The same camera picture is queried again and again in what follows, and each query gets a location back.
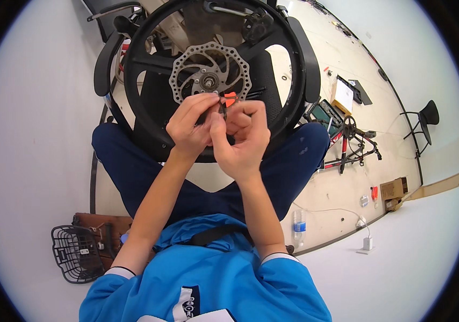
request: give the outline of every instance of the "black strap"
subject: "black strap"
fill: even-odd
[[[219,240],[222,237],[229,235],[233,232],[239,232],[249,241],[251,246],[255,246],[254,241],[252,241],[251,235],[249,235],[249,231],[247,228],[242,227],[237,224],[230,224],[230,225],[222,225],[210,228],[208,230],[199,232],[192,236],[189,241],[185,241],[183,243],[179,243],[182,245],[193,245],[193,246],[206,246],[213,241]]]

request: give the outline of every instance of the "knee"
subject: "knee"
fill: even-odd
[[[310,144],[315,147],[323,149],[324,151],[328,150],[329,135],[326,128],[320,123],[313,122],[305,124],[299,128],[296,135],[298,135],[300,139],[309,140]]]
[[[120,136],[125,136],[122,128],[116,123],[103,123],[93,130],[92,146],[97,154],[104,148],[117,140]]]

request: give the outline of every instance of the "navy pants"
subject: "navy pants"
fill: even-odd
[[[162,166],[136,147],[115,123],[99,125],[93,131],[92,145],[120,192],[129,215],[134,218]],[[308,123],[262,161],[263,183],[280,221],[323,160],[328,146],[326,129],[321,124]],[[245,222],[237,184],[233,182],[211,193],[185,180],[167,226],[186,217],[216,213]]]

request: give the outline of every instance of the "cardboard box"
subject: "cardboard box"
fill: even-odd
[[[401,198],[408,193],[407,177],[399,177],[393,181],[380,184],[381,200]]]
[[[331,91],[330,104],[338,107],[344,114],[351,115],[353,110],[353,90],[343,81],[336,80]]]
[[[400,209],[401,205],[403,204],[402,198],[394,198],[391,200],[386,200],[385,201],[385,211],[396,211]]]

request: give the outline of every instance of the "water bottle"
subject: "water bottle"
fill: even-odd
[[[306,210],[294,210],[292,221],[294,223],[294,240],[297,241],[297,246],[303,246],[303,240],[305,240],[306,233]]]

